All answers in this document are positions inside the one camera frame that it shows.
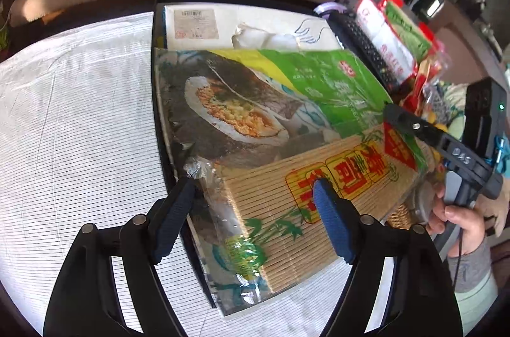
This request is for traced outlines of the person right hand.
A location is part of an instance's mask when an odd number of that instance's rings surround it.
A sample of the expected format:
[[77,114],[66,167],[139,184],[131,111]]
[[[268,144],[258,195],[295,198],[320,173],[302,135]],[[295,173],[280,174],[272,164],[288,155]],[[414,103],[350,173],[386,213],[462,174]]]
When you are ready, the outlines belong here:
[[460,208],[454,205],[445,205],[442,197],[445,187],[442,183],[432,185],[435,198],[427,223],[430,235],[444,233],[446,222],[458,225],[463,230],[462,250],[459,251],[460,240],[456,240],[448,250],[450,258],[473,253],[483,242],[486,235],[485,218],[494,218],[495,235],[499,237],[505,227],[509,212],[509,179],[504,178],[503,187],[496,200],[480,195],[474,208]]

